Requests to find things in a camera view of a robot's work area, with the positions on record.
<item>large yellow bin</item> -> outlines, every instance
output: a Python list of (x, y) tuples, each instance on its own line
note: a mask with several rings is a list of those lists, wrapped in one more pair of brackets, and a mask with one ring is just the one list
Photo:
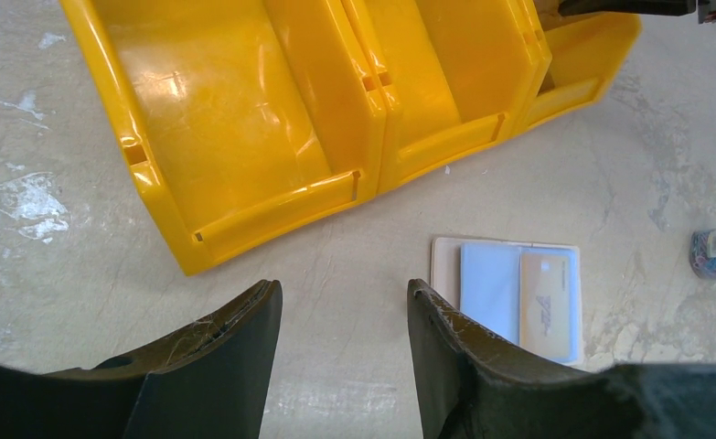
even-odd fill
[(61, 3), (186, 274), (596, 101), (640, 31), (544, 31), (530, 0)]

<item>gray floor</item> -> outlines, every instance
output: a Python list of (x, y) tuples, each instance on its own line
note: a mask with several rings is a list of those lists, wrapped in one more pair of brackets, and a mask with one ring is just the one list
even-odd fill
[(136, 348), (260, 278), (284, 287), (263, 437), (417, 437), (405, 285), (434, 235), (582, 252), (586, 369), (716, 361), (716, 25), (644, 20), (601, 104), (184, 277), (134, 187), (55, 1), (0, 0), (0, 362)]

